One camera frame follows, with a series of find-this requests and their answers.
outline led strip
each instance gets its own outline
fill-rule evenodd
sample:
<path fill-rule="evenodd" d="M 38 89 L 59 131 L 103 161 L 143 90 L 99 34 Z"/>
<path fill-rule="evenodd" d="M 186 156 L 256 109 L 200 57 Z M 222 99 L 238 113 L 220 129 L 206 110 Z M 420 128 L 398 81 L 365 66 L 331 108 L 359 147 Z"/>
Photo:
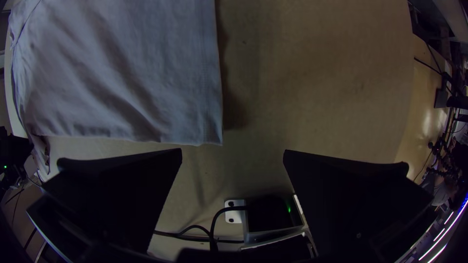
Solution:
<path fill-rule="evenodd" d="M 444 232 L 444 230 L 445 230 L 445 228 L 443 228 L 442 231 L 440 231 L 440 233 L 432 241 L 434 242 L 440 236 L 440 234 L 442 234 L 442 232 Z"/>
<path fill-rule="evenodd" d="M 425 257 L 427 254 L 429 254 L 429 252 L 435 247 L 437 246 L 437 244 L 439 244 L 439 242 L 445 237 L 445 235 L 450 231 L 450 229 L 452 228 L 452 226 L 455 224 L 455 222 L 457 222 L 457 219 L 460 217 L 460 215 L 463 213 L 463 210 L 465 210 L 465 208 L 467 207 L 466 205 L 466 202 L 463 204 L 463 208 L 461 209 L 461 211 L 458 213 L 457 217 L 455 218 L 455 220 L 453 220 L 452 224 L 447 228 L 447 230 L 445 231 L 445 233 L 439 238 L 439 240 L 437 240 L 437 242 L 432 245 L 430 247 L 430 249 L 424 253 L 424 255 L 422 257 L 420 257 L 418 260 L 421 261 L 421 259 L 423 259 L 423 257 Z"/>
<path fill-rule="evenodd" d="M 445 220 L 444 225 L 447 224 L 447 222 L 449 221 L 450 217 L 452 217 L 452 215 L 453 215 L 453 212 L 448 216 L 447 220 Z"/>
<path fill-rule="evenodd" d="M 431 263 L 432 261 L 435 260 L 435 258 L 437 258 L 437 256 L 439 256 L 440 253 L 442 253 L 442 251 L 444 250 L 444 248 L 446 247 L 447 245 L 445 245 L 439 252 L 437 252 L 437 254 L 435 254 L 435 256 L 433 256 L 429 261 L 428 263 Z"/>

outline desk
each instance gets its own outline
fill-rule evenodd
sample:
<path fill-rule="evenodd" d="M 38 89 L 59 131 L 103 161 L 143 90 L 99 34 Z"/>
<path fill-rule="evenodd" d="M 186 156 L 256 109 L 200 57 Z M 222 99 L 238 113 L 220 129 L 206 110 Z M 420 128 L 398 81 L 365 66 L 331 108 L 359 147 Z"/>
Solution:
<path fill-rule="evenodd" d="M 413 78 L 405 0 L 223 0 L 217 14 L 224 145 L 181 146 L 183 164 L 158 230 L 208 226 L 226 198 L 291 189 L 284 149 L 394 161 Z M 94 159 L 179 147 L 49 139 L 53 165 L 59 157 Z M 52 166 L 51 175 L 56 173 Z M 216 235 L 242 233 L 239 225 L 223 221 L 220 217 Z M 188 245 L 207 247 L 154 237 L 150 251 L 173 258 Z"/>

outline floor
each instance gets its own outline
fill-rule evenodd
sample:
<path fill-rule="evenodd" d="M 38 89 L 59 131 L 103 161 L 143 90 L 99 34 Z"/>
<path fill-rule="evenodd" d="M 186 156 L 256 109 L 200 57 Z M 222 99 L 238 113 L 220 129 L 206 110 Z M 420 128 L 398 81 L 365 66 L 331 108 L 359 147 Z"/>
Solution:
<path fill-rule="evenodd" d="M 424 41 L 413 36 L 414 56 L 437 69 Z M 432 49 L 441 69 L 451 72 L 450 66 L 442 56 Z M 440 76 L 425 65 L 414 61 L 414 76 L 408 120 L 395 162 L 409 164 L 408 178 L 420 183 L 425 167 L 433 163 L 433 155 L 428 159 L 428 142 L 435 142 L 445 129 L 447 109 L 434 109 L 436 89 L 440 88 Z"/>
<path fill-rule="evenodd" d="M 156 226 L 178 232 L 208 226 L 227 198 L 291 191 L 285 149 L 406 161 L 409 177 L 420 169 L 429 154 L 424 145 L 437 136 L 444 114 L 431 108 L 440 79 L 413 60 L 431 58 L 412 35 L 405 0 L 217 3 L 223 146 L 50 137 L 52 170 L 44 179 L 58 172 L 60 157 L 181 147 L 183 164 Z M 241 226 L 223 221 L 217 236 L 242 238 Z M 174 259 L 187 246 L 208 247 L 154 236 L 149 251 Z"/>

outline cable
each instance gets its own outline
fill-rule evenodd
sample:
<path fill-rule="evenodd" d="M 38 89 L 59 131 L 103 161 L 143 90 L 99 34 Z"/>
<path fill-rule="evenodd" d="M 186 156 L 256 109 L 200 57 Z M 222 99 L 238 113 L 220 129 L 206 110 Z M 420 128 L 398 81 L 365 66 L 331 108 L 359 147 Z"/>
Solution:
<path fill-rule="evenodd" d="M 209 242 L 210 238 L 206 237 L 194 237 L 194 236 L 185 236 L 185 235 L 178 235 L 177 233 L 167 233 L 159 230 L 154 230 L 153 234 L 163 237 L 170 237 L 170 238 L 177 238 L 180 240 L 186 241 L 193 241 L 193 242 Z M 243 240 L 223 240 L 223 239 L 216 239 L 217 243 L 227 243 L 227 244 L 244 244 Z"/>
<path fill-rule="evenodd" d="M 21 189 L 19 192 L 17 192 L 16 194 L 14 194 L 12 197 L 10 197 L 10 199 L 8 199 L 4 205 L 6 205 L 8 202 L 10 202 L 13 198 L 15 198 L 17 195 L 21 194 L 21 192 L 23 192 L 24 189 Z"/>
<path fill-rule="evenodd" d="M 31 233 L 31 235 L 29 235 L 29 238 L 28 238 L 28 241 L 26 241 L 26 244 L 24 244 L 24 250 L 26 250 L 29 246 L 29 243 L 31 242 L 31 240 L 33 239 L 34 237 L 34 234 L 37 232 L 37 228 L 34 228 L 33 232 Z"/>
<path fill-rule="evenodd" d="M 435 64 L 437 65 L 437 68 L 439 69 L 439 74 L 440 74 L 440 73 L 442 72 L 442 70 L 440 69 L 439 63 L 437 63 L 437 60 L 435 59 L 434 53 L 433 53 L 432 50 L 430 49 L 429 44 L 428 44 L 427 42 L 426 42 L 426 46 L 428 47 L 429 52 L 430 52 L 430 55 L 432 56 L 432 59 L 434 59 Z"/>
<path fill-rule="evenodd" d="M 218 251 L 218 246 L 216 245 L 216 243 L 243 244 L 244 241 L 243 240 L 220 240 L 220 239 L 215 240 L 214 230 L 215 230 L 216 219 L 218 219 L 218 217 L 224 212 L 227 212 L 227 211 L 244 211 L 244 210 L 246 210 L 246 208 L 247 207 L 242 206 L 242 207 L 226 207 L 226 208 L 221 209 L 213 217 L 213 221 L 211 222 L 211 228 L 210 228 L 211 231 L 208 231 L 206 228 L 204 228 L 204 227 L 202 227 L 200 225 L 191 225 L 191 226 L 185 228 L 184 230 L 182 230 L 179 233 L 167 233 L 167 232 L 163 232 L 163 231 L 154 230 L 153 234 L 159 235 L 159 236 L 164 236 L 164 237 L 177 238 L 177 239 L 186 240 L 186 241 L 209 242 L 210 243 L 210 250 L 211 251 Z M 203 232 L 205 232 L 205 234 L 208 235 L 208 238 L 185 236 L 184 235 L 184 233 L 186 233 L 187 231 L 189 231 L 191 229 L 194 229 L 194 228 L 200 229 Z"/>
<path fill-rule="evenodd" d="M 426 167 L 426 163 L 428 162 L 429 160 L 429 157 L 431 156 L 432 152 L 429 153 L 428 155 L 428 158 L 426 159 L 426 161 L 424 162 L 423 164 L 423 167 L 421 168 L 421 170 L 419 171 L 419 173 L 416 175 L 416 177 L 413 179 L 413 182 L 416 181 L 416 178 L 418 178 L 419 174 L 424 170 L 424 167 Z"/>
<path fill-rule="evenodd" d="M 225 207 L 223 209 L 221 209 L 220 211 L 218 211 L 214 217 L 213 217 L 213 221 L 211 222 L 211 228 L 210 228 L 210 234 L 211 234 L 211 238 L 214 240 L 214 232 L 215 232 L 215 224 L 216 224 L 216 219 L 218 219 L 218 217 L 222 214 L 222 213 L 225 213 L 227 211 L 244 211 L 246 210 L 247 207 L 246 206 L 239 206 L 239 207 Z M 218 251 L 218 246 L 216 244 L 214 244 L 213 246 L 210 246 L 210 250 L 213 250 L 213 251 Z"/>
<path fill-rule="evenodd" d="M 191 226 L 189 226 L 188 228 L 182 230 L 182 231 L 181 231 L 180 233 L 178 233 L 177 235 L 178 235 L 178 236 L 181 236 L 181 235 L 183 235 L 185 232 L 189 231 L 190 229 L 194 229 L 194 228 L 200 229 L 200 230 L 202 230 L 203 232 L 205 232 L 205 234 L 206 234 L 207 236 L 210 236 L 210 232 L 209 232 L 206 228 L 204 228 L 204 227 L 202 227 L 202 226 L 200 226 L 200 225 L 191 225 Z"/>
<path fill-rule="evenodd" d="M 461 129 L 459 129 L 458 131 L 456 132 L 451 132 L 450 134 L 454 134 L 454 133 L 457 133 L 457 132 L 461 132 L 463 130 L 463 128 L 465 128 L 465 126 L 467 125 L 467 123 L 465 122 L 465 124 L 463 125 L 463 127 Z"/>
<path fill-rule="evenodd" d="M 11 228 L 13 228 L 13 222 L 15 221 L 15 213 L 16 213 L 16 207 L 18 206 L 18 201 L 20 200 L 22 191 L 19 192 L 18 198 L 16 199 L 16 204 L 15 204 L 15 209 L 13 210 L 13 217 L 11 219 Z"/>
<path fill-rule="evenodd" d="M 433 68 L 433 67 L 429 66 L 429 65 L 428 65 L 428 64 L 426 64 L 425 62 L 423 62 L 423 61 L 419 60 L 418 58 L 414 57 L 414 60 L 416 60 L 416 61 L 418 61 L 419 63 L 421 63 L 421 64 L 425 65 L 426 67 L 428 67 L 428 68 L 430 68 L 430 69 L 434 70 L 434 71 L 435 71 L 435 72 L 437 72 L 439 75 L 442 75 L 442 73 L 440 73 L 439 71 L 437 71 L 437 69 L 435 69 L 435 68 Z"/>
<path fill-rule="evenodd" d="M 29 176 L 28 176 L 28 180 L 29 180 L 31 183 L 33 183 L 35 186 L 41 188 L 40 185 L 38 185 L 36 182 L 34 182 L 33 179 L 29 178 Z"/>

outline white towel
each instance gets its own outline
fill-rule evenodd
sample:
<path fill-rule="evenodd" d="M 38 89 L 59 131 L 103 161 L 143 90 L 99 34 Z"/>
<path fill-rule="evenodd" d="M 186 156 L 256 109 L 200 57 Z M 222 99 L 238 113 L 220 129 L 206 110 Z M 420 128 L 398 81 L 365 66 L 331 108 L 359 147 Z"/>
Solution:
<path fill-rule="evenodd" d="M 23 0 L 10 27 L 30 135 L 222 144 L 213 0 Z"/>

